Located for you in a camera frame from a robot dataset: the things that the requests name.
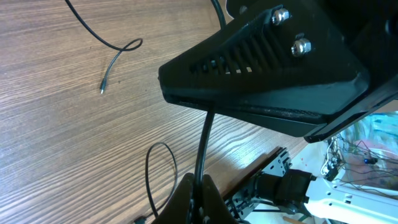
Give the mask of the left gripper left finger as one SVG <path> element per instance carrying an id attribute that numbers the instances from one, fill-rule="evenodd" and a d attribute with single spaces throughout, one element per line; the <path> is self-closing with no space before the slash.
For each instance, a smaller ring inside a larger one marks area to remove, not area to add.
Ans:
<path id="1" fill-rule="evenodd" d="M 152 224 L 187 224 L 190 221 L 194 174 L 187 173 L 175 189 L 174 194 Z"/>

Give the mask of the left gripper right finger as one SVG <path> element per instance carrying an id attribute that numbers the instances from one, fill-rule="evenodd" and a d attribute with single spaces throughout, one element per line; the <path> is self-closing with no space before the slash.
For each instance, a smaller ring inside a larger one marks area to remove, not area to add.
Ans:
<path id="1" fill-rule="evenodd" d="M 204 224 L 238 224 L 229 212 L 213 179 L 205 174 L 201 187 L 202 193 L 202 223 Z"/>

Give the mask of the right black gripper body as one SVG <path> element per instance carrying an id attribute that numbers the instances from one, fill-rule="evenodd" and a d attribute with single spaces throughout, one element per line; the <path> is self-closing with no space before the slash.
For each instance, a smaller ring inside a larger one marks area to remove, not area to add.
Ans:
<path id="1" fill-rule="evenodd" d="M 234 19 L 254 4 L 316 4 L 339 32 L 339 41 L 367 69 L 369 88 L 307 142 L 332 137 L 397 96 L 396 1 L 228 1 Z"/>

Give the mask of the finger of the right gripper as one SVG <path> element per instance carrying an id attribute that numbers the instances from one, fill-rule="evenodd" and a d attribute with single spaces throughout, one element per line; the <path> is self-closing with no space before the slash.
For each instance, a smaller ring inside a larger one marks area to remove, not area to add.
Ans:
<path id="1" fill-rule="evenodd" d="M 309 136 L 369 88 L 339 35 L 316 4 L 254 4 L 162 65 L 160 87 L 169 103 Z"/>

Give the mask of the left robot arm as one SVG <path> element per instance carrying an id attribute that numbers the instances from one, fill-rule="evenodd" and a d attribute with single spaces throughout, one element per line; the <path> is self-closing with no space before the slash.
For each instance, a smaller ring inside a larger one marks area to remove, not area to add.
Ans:
<path id="1" fill-rule="evenodd" d="M 281 212 L 302 213 L 309 216 L 305 208 L 309 183 L 315 177 L 301 170 L 289 170 L 284 176 L 257 173 L 249 181 L 254 196 L 272 202 Z M 194 187 L 194 176 L 184 175 L 169 203 L 154 223 L 237 223 L 221 197 L 210 175 L 203 176 L 201 187 Z"/>

